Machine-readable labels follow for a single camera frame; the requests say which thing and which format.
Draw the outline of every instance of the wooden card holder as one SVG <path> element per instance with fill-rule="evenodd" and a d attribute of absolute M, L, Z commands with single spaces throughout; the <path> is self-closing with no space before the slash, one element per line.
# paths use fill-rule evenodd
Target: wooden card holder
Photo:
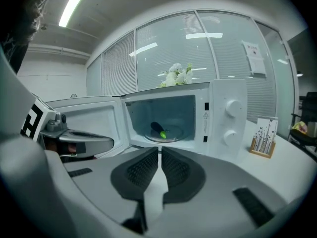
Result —
<path fill-rule="evenodd" d="M 276 142 L 275 142 L 275 141 L 272 142 L 272 144 L 271 144 L 271 146 L 270 146 L 270 149 L 269 149 L 269 151 L 268 151 L 267 154 L 266 154 L 266 153 L 263 153 L 263 152 L 259 152 L 259 151 L 252 150 L 253 147 L 254 147 L 254 145 L 255 145 L 255 143 L 256 143 L 256 139 L 253 138 L 252 143 L 251 143 L 251 146 L 250 146 L 250 149 L 249 149 L 249 152 L 250 152 L 250 153 L 257 154 L 257 155 L 260 155 L 260 156 L 262 156 L 262 157 L 269 158 L 269 159 L 272 157 L 273 152 L 274 152 L 274 148 L 275 148 L 275 145 L 276 145 Z"/>

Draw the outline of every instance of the white table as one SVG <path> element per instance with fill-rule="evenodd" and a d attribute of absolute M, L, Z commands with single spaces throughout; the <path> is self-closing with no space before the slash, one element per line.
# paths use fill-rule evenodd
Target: white table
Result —
<path fill-rule="evenodd" d="M 256 124 L 246 121 L 239 154 L 232 162 L 274 189 L 287 203 L 304 195 L 316 174 L 317 163 L 283 138 L 275 137 L 271 159 L 249 153 Z"/>

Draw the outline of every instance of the window blinds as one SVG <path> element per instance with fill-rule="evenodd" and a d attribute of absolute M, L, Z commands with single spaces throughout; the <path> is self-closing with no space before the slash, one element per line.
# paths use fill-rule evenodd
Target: window blinds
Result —
<path fill-rule="evenodd" d="M 245 79 L 248 89 L 247 119 L 257 122 L 258 116 L 275 116 L 276 88 L 272 63 L 264 40 L 249 18 L 226 13 L 200 12 L 199 16 L 209 33 L 222 33 L 210 40 L 217 59 L 220 79 Z M 258 44 L 264 65 L 264 74 L 251 74 L 251 68 L 242 41 Z"/>
<path fill-rule="evenodd" d="M 139 91 L 153 89 L 165 80 L 174 63 L 192 64 L 193 83 L 216 79 L 206 35 L 194 13 L 160 19 L 136 31 Z"/>
<path fill-rule="evenodd" d="M 101 56 L 87 68 L 87 96 L 101 95 Z"/>
<path fill-rule="evenodd" d="M 102 95 L 137 91 L 133 52 L 134 33 L 131 33 L 103 53 Z"/>

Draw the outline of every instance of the microwave control knob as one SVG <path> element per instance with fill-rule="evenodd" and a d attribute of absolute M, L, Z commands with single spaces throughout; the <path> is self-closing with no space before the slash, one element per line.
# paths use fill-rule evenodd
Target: microwave control knob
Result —
<path fill-rule="evenodd" d="M 242 105 L 239 101 L 229 101 L 227 103 L 226 111 L 230 116 L 232 117 L 238 116 L 241 110 L 242 110 Z"/>
<path fill-rule="evenodd" d="M 223 136 L 223 140 L 227 146 L 236 145 L 236 138 L 237 133 L 234 130 L 228 130 Z"/>

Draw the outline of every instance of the open microwave door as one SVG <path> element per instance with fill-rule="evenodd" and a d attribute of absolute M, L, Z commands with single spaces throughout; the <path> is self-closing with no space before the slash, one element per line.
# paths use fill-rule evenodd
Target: open microwave door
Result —
<path fill-rule="evenodd" d="M 97 154 L 97 158 L 117 155 L 129 147 L 120 97 L 72 98 L 48 102 L 48 105 L 66 115 L 70 129 L 107 136 L 114 140 L 113 148 Z"/>

